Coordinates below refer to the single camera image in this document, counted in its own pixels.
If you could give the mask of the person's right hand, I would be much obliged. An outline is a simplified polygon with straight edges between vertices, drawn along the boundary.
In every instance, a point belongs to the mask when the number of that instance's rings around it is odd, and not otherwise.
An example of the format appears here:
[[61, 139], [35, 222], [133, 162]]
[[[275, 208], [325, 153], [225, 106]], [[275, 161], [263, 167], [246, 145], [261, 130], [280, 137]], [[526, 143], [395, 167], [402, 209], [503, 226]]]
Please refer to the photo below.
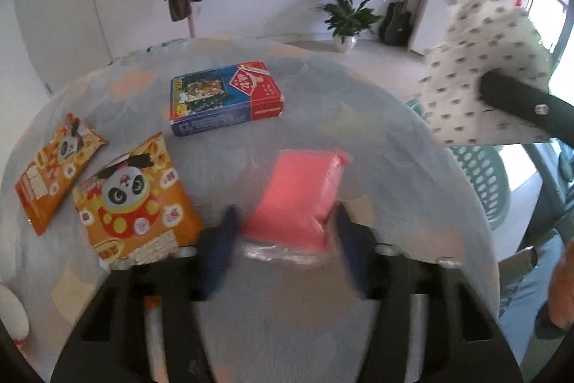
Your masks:
[[552, 323], [566, 330], [574, 317], [574, 244], [570, 242], [552, 273], [548, 298]]

